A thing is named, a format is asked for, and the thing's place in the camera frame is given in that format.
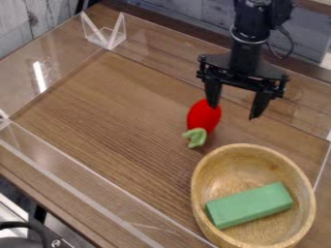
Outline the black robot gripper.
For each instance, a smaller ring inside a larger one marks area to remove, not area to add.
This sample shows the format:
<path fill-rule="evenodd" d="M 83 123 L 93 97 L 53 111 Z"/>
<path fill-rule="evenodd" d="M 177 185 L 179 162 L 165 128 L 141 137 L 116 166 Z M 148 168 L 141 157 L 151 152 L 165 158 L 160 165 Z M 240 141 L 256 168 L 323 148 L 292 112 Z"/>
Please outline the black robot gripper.
<path fill-rule="evenodd" d="M 284 94 L 288 76 L 261 58 L 261 45 L 232 43 L 224 54 L 200 54 L 196 77 L 204 82 L 208 106 L 215 109 L 221 98 L 223 85 L 257 92 L 249 118 L 259 118 L 272 98 Z"/>

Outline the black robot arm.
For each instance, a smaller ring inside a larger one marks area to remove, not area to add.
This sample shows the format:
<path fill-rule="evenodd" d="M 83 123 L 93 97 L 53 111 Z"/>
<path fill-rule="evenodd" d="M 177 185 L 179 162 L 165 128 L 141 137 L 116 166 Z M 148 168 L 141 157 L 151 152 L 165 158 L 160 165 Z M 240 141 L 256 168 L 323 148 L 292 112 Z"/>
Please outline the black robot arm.
<path fill-rule="evenodd" d="M 200 54 L 196 77 L 204 83 L 207 104 L 219 105 L 223 86 L 255 92 L 249 119 L 261 116 L 269 101 L 281 98 L 288 74 L 261 57 L 263 45 L 269 44 L 269 31 L 279 30 L 294 43 L 281 24 L 294 10 L 292 0 L 233 0 L 235 18 L 229 27 L 231 51 Z"/>

